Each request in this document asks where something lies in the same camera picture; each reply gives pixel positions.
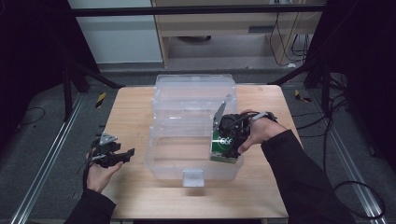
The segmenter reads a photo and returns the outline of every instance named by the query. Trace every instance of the plastic storage bin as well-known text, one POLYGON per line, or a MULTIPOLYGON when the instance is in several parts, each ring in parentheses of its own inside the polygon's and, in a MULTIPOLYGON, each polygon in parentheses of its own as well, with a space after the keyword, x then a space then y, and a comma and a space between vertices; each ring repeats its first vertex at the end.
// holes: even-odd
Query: plastic storage bin
POLYGON ((145 164, 158 179, 183 179, 201 187, 205 179, 234 179, 243 164, 210 161, 213 118, 226 101, 224 114, 237 113, 231 75, 159 75, 152 98, 145 164))

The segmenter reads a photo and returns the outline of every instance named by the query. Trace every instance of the white wall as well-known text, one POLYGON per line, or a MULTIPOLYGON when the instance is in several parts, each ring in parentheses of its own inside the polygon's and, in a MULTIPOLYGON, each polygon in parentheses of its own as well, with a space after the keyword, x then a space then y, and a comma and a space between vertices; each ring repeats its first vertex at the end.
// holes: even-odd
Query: white wall
MULTIPOLYGON (((68 0, 71 8, 151 7, 150 0, 68 0)), ((153 16, 82 17, 79 26, 97 63, 161 63, 153 16)))

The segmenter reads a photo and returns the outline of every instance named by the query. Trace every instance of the hand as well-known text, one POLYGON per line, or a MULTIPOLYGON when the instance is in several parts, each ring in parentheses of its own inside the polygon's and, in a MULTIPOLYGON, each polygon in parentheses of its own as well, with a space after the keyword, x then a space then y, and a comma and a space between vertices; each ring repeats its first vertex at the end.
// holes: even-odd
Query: hand
POLYGON ((255 144, 261 144, 263 141, 267 141, 270 138, 285 132, 287 129, 267 118, 257 119, 250 123, 250 136, 247 140, 238 148, 239 153, 246 152, 251 146, 255 144))
POLYGON ((90 171, 88 172, 87 178, 87 189, 94 190, 98 193, 102 193, 103 189, 107 186, 111 176, 113 176, 123 165, 123 162, 103 168, 99 164, 93 163, 90 171))

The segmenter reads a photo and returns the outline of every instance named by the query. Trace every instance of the black device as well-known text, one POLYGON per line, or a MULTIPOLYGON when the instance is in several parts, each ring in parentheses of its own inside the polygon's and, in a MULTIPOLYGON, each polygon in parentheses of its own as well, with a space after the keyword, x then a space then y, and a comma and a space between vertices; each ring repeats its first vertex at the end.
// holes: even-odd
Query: black device
POLYGON ((116 136, 102 133, 100 138, 97 138, 92 142, 92 148, 95 148, 95 151, 92 152, 90 161, 94 161, 104 168, 114 166, 120 161, 130 161, 131 157, 134 155, 134 148, 129 149, 125 153, 115 154, 115 152, 121 148, 120 143, 114 142, 116 140, 116 136))
POLYGON ((248 139, 250 136, 250 125, 256 119, 268 118, 276 122, 276 117, 271 112, 253 112, 249 111, 242 114, 229 114, 221 117, 219 123, 219 136, 225 139, 232 139, 231 145, 221 154, 225 158, 237 159, 241 154, 238 152, 238 148, 248 139))

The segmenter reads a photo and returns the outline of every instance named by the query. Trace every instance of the table top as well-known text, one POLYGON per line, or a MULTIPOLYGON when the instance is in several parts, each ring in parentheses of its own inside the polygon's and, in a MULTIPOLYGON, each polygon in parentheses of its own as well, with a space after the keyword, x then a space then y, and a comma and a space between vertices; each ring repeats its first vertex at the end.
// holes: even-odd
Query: table top
MULTIPOLYGON (((183 188, 182 180, 158 180, 145 166, 152 123, 152 87, 119 90, 106 132, 121 143, 118 153, 134 147, 131 162, 114 174, 103 194, 117 207, 113 218, 261 218, 287 217, 271 167, 260 146, 244 154, 234 180, 206 180, 203 188, 183 188)), ((237 85, 238 112, 271 111, 297 135, 289 108, 278 86, 237 85)))

